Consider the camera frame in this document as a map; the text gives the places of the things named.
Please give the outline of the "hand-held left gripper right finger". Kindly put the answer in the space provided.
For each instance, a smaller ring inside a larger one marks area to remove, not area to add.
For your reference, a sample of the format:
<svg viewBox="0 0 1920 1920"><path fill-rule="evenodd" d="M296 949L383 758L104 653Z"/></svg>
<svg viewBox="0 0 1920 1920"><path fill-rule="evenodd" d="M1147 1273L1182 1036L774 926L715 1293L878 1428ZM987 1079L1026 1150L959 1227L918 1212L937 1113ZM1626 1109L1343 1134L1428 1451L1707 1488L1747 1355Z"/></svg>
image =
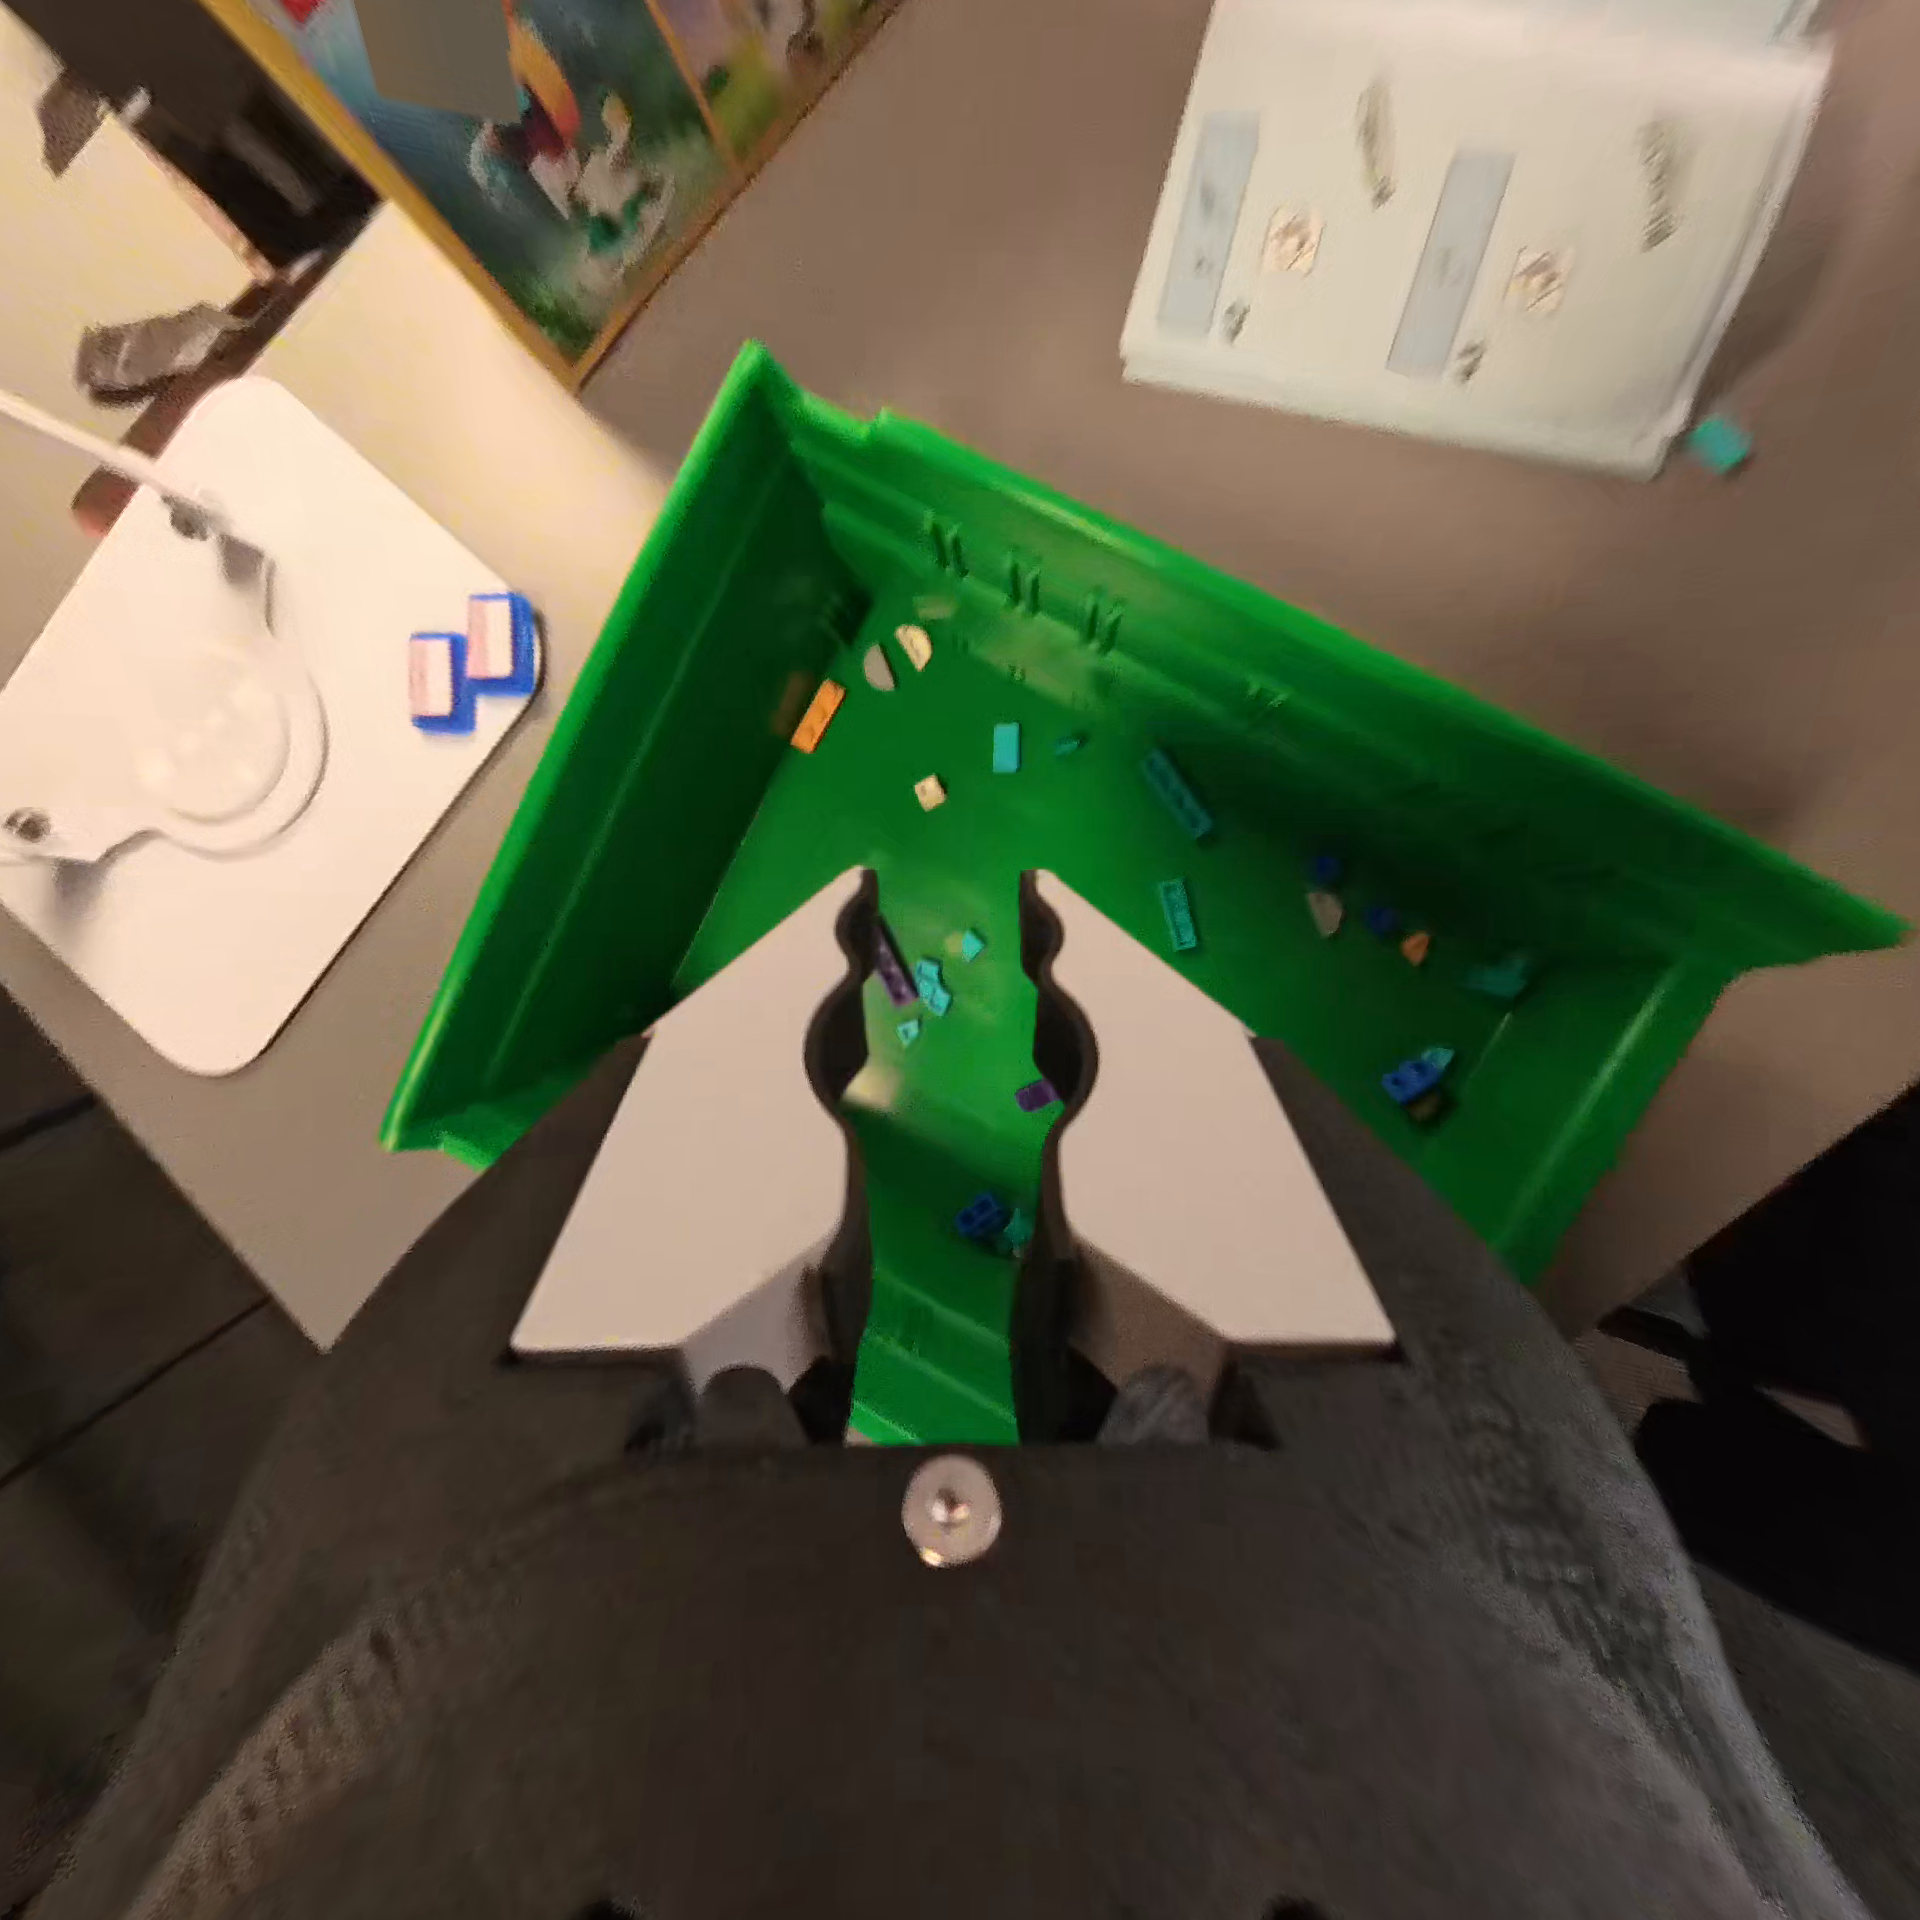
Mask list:
<svg viewBox="0 0 1920 1920"><path fill-rule="evenodd" d="M1054 871L1020 876L1017 915L1060 1097L1016 1278L1023 1443L1091 1437L1142 1375L1233 1424L1252 1361L1398 1357L1247 1021Z"/></svg>

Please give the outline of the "green plastic tray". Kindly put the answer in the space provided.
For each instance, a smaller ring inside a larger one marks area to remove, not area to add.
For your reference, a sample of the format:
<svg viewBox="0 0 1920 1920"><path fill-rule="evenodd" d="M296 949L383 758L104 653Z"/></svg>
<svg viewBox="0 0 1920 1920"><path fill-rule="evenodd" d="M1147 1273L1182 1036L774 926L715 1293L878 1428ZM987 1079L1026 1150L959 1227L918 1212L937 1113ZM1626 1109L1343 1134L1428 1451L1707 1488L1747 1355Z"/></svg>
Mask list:
<svg viewBox="0 0 1920 1920"><path fill-rule="evenodd" d="M891 689L881 643L908 625L915 667L932 628L1002 661L1105 657L1060 667L1080 688L1161 676L1327 789L1339 824L1402 840L1388 864L1443 872L1496 941L1466 983L1504 1014L1496 1126L1526 1152L1504 1224L1527 1262L1482 1241L1521 1279L1546 1270L1728 985L1911 934L1881 903L1305 611L921 422L854 419L745 343L427 1003L385 1148L491 1166L616 1041L811 895L826 879L756 924L740 845L784 753L814 751L849 696L831 669ZM881 885L878 915L906 972ZM987 1192L1035 1208L1050 1111L1023 1111L1017 1087L1040 1076L1038 997L1016 934L1033 1012L1016 1008L1011 1030L1014 1117L1038 1131L995 1137L921 1081L937 1039L979 1063L956 987L995 976L920 969L942 980L932 1012L867 989L854 1120L878 1297L856 1428L1014 1443L1011 1230L972 1241L954 1220Z"/></svg>

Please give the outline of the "yellow lego set box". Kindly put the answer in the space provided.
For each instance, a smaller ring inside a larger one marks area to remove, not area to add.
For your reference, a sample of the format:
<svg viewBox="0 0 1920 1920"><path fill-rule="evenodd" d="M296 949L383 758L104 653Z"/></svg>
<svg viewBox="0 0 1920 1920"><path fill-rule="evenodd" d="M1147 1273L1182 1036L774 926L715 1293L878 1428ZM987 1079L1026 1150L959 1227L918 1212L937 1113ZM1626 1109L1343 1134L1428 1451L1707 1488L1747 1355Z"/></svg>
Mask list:
<svg viewBox="0 0 1920 1920"><path fill-rule="evenodd" d="M576 390L891 1L207 1Z"/></svg>

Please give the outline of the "black device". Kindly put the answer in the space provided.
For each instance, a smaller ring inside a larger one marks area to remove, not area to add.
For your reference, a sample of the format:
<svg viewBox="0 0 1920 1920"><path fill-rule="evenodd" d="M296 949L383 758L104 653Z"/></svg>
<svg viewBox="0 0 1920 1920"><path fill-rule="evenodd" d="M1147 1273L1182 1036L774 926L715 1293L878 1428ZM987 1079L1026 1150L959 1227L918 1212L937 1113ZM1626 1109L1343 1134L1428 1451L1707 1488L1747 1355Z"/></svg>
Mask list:
<svg viewBox="0 0 1920 1920"><path fill-rule="evenodd" d="M76 89L190 184L271 269L354 239L377 191L195 1L6 1L55 84Z"/></svg>

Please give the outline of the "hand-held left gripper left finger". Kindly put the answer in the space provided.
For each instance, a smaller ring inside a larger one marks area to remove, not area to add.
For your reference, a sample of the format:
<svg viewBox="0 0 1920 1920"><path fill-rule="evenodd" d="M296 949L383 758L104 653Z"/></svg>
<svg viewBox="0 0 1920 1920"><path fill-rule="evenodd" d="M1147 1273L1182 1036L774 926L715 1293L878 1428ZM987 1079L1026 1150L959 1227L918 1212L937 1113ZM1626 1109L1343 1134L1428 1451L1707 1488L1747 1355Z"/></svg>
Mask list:
<svg viewBox="0 0 1920 1920"><path fill-rule="evenodd" d="M660 1360L694 1399L754 1368L811 1437L857 1443L873 1239L842 1099L876 907L876 871L842 871L647 1029L511 1355Z"/></svg>

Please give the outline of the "dark crumpled object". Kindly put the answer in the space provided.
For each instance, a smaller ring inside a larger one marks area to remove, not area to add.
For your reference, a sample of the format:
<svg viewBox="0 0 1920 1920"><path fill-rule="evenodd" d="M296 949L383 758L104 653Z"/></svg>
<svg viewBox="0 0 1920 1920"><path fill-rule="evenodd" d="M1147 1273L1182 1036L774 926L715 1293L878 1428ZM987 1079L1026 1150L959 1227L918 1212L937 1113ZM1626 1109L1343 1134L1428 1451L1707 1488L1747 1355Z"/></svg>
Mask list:
<svg viewBox="0 0 1920 1920"><path fill-rule="evenodd" d="M73 358L76 387L99 405L152 400L182 376L202 372L248 325L216 303L192 303L145 319L82 329Z"/></svg>

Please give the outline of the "white rounded base plate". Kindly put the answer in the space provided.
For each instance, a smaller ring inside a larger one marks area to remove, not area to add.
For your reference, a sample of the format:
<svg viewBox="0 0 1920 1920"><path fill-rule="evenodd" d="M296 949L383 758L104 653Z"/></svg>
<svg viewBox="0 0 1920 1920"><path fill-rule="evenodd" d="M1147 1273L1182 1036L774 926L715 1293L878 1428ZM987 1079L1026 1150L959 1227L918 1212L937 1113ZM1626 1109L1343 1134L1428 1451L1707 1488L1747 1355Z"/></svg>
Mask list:
<svg viewBox="0 0 1920 1920"><path fill-rule="evenodd" d="M415 729L513 591L282 384L199 401L6 676L6 910L162 1060L250 1065L524 717Z"/></svg>

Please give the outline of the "lego pieces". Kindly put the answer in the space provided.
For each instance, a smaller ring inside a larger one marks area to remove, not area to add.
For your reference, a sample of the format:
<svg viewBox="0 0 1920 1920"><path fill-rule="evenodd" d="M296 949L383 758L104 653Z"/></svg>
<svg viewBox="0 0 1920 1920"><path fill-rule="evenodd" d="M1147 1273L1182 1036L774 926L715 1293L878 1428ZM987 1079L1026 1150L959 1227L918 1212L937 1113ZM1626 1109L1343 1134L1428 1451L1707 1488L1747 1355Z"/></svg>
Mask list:
<svg viewBox="0 0 1920 1920"><path fill-rule="evenodd" d="M740 845L736 883L769 924L818 879L868 868L904 943L961 985L961 1039L921 1081L987 1136L1016 1120L1017 885L1050 871L1260 1038L1283 1041L1415 1166L1478 1235L1504 1246L1526 1152L1497 1137L1494 1049L1504 1014L1466 976L1497 955L1434 864L1337 823L1331 792L1147 673L1080 688L1105 667L1078 646L1002 661L986 643L908 625L881 643L897 685L849 685L814 751L788 750Z"/></svg>

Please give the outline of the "lego instruction booklet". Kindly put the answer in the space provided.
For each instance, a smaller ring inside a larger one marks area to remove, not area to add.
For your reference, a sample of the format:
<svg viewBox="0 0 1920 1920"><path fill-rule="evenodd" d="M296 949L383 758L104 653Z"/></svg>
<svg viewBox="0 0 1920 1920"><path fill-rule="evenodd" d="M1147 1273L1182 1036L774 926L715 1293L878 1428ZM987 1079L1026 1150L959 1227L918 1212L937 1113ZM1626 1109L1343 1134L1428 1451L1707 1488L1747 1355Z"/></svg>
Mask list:
<svg viewBox="0 0 1920 1920"><path fill-rule="evenodd" d="M1128 380L1647 481L1834 70L1819 5L1214 5Z"/></svg>

